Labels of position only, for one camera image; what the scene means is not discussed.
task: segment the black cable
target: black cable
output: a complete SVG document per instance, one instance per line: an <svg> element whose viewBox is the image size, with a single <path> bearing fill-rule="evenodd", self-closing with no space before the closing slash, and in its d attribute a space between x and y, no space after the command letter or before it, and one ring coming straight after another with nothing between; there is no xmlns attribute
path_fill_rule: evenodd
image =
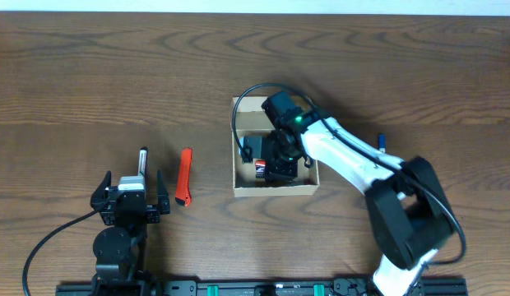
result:
<svg viewBox="0 0 510 296"><path fill-rule="evenodd" d="M101 210L104 209L104 207L107 205L107 203L105 203L103 206L101 206L98 210L93 210L92 212L90 212L89 214L86 214L86 215L83 215L79 218L76 218L66 224L63 224L59 227L57 227L53 232L51 232L50 234L47 234L46 237L44 237L35 247L34 247L34 250L32 250L32 252L30 253L30 255L28 256L28 258L26 258L26 262L25 262L25 267L23 267L23 276L22 276L22 284L23 284L23 292L25 292L25 296L30 296L30 290L28 289L28 269L30 267L30 263L32 262L32 259L34 259L34 256L35 254L41 249L41 247L43 247L43 245L48 242L49 239L51 239L54 235L56 235L57 233L59 233L60 231L64 230L65 228L71 226L71 225L74 225L78 222L82 222L83 220L93 216L93 215L96 215L98 212L100 212Z"/></svg>
<svg viewBox="0 0 510 296"><path fill-rule="evenodd" d="M289 92L291 92L293 94L296 94L302 100L304 100L305 103L307 103L310 106L310 108L312 109L313 112L315 112L315 113L317 112L316 111L316 106L313 104L312 100L304 92L302 92L300 90L296 90L296 89L294 89L292 87L289 87L289 86L285 86L285 85L282 85L282 84L279 84L279 83L261 83L261 84L252 86L252 87L248 88L247 90L245 90L239 96L239 99L235 103L235 106L234 106L234 109L233 109L233 116L232 116L232 120L231 120L231 128L233 129L234 139L237 142L237 145L239 146L241 153L244 153L244 156L247 156L249 159L251 159L251 155L248 152L245 151L245 148L243 146L240 145L240 140L239 140L239 137L237 136L237 129L236 129L236 122L235 122L235 120L236 120L237 109L239 108L240 100L244 96L246 96L247 94L252 92L253 90L256 90L256 89L259 89L259 88L262 88L262 87L279 87L282 90L287 90L287 91L289 91ZM452 223L452 227L456 230L456 232L458 233L458 237L460 239L460 243L461 243L460 254L456 258L453 258L451 260L446 260L446 261L431 261L429 263L430 265L446 265L446 264L456 263L456 262L459 262L466 255L467 241L466 241L466 236L465 236L465 234L463 232L463 229L460 226L460 222L457 220L457 218L454 216L454 214L436 197L436 194L434 194L432 190L427 188L427 186L425 186L423 183L419 182L418 180L412 178L411 176L408 176L406 173L403 173L398 168L392 167L390 164L382 162L378 157L372 156L369 153L361 150L353 142L347 141L345 138L343 138L341 135L339 135L339 133L337 131L333 130L324 118L321 118L321 121L322 121L322 124L325 126L325 128L337 140L339 140L343 144L347 145L348 147L350 147L352 150L354 150L355 152L357 152L358 154L360 154L361 156L363 156L367 160L370 160L373 163L375 163L376 165L379 165L381 167L384 167L385 169L388 169L388 170L392 171L394 174L397 174L398 176L402 177L406 182L408 182L412 186L414 186L414 187L418 188L419 190L421 190L426 196L430 197L434 202L436 202L436 204L442 210L442 213L444 213L445 216L448 217L448 219Z"/></svg>

